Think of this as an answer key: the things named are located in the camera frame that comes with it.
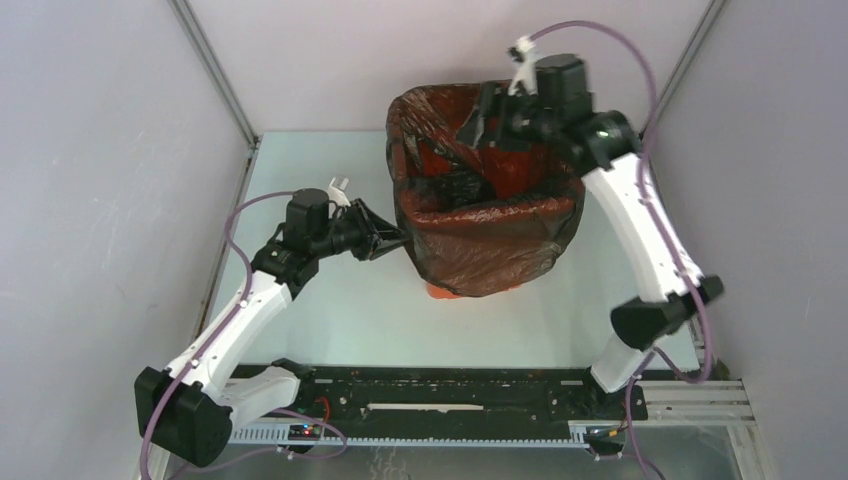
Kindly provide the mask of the orange plastic trash bin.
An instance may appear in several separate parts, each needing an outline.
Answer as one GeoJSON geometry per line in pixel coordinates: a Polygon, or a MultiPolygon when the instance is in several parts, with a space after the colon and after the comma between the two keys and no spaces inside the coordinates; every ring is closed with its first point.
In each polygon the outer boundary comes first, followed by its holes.
{"type": "Polygon", "coordinates": [[[456,299],[463,299],[463,298],[485,298],[485,297],[488,297],[488,296],[493,296],[493,295],[496,295],[496,294],[505,293],[505,292],[509,292],[509,291],[512,291],[512,290],[519,289],[519,288],[522,287],[522,284],[514,285],[514,286],[511,286],[511,287],[508,287],[508,288],[505,288],[505,289],[500,289],[500,290],[497,290],[497,291],[492,291],[492,292],[489,292],[489,293],[484,294],[484,295],[457,294],[450,289],[442,288],[442,287],[439,287],[439,286],[434,285],[434,284],[429,283],[429,282],[425,282],[424,286],[425,286],[425,291],[426,291],[427,295],[429,297],[433,298],[433,299],[456,300],[456,299]]]}

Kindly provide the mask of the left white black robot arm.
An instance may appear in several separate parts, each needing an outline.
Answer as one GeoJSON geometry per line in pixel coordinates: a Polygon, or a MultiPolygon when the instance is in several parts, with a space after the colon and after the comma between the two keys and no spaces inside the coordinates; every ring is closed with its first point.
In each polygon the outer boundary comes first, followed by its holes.
{"type": "Polygon", "coordinates": [[[233,239],[233,226],[253,198],[225,224],[225,243],[239,257],[245,276],[224,310],[166,367],[145,368],[134,393],[142,437],[139,471],[149,478],[154,446],[207,467],[227,446],[233,431],[285,409],[304,416],[316,403],[315,388],[292,371],[268,366],[258,375],[229,382],[242,357],[266,325],[298,297],[319,271],[321,260],[350,253],[376,260],[408,239],[397,226],[343,189],[285,191],[283,221],[269,240],[248,256],[233,239]]]}

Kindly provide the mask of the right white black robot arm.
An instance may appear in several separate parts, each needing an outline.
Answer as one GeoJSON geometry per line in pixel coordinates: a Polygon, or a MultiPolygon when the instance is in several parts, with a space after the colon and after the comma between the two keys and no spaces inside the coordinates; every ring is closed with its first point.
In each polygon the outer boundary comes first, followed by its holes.
{"type": "Polygon", "coordinates": [[[588,369],[581,392],[585,411],[606,418],[621,390],[656,343],[676,333],[724,292],[679,240],[646,176],[644,147],[619,111],[597,113],[584,62],[574,54],[539,57],[533,48],[509,51],[516,72],[509,84],[482,84],[457,141],[474,148],[522,151],[559,147],[598,200],[636,276],[638,294],[611,312],[613,335],[588,369]]]}

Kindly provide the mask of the black plastic trash bag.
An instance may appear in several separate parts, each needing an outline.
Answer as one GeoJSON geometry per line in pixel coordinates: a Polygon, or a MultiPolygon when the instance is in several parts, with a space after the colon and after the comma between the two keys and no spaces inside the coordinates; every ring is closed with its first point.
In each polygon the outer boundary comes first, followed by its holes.
{"type": "Polygon", "coordinates": [[[392,100],[386,158],[395,217],[423,282],[484,295],[549,272],[573,240],[586,190],[556,152],[474,150],[455,135],[477,84],[414,87],[392,100]]]}

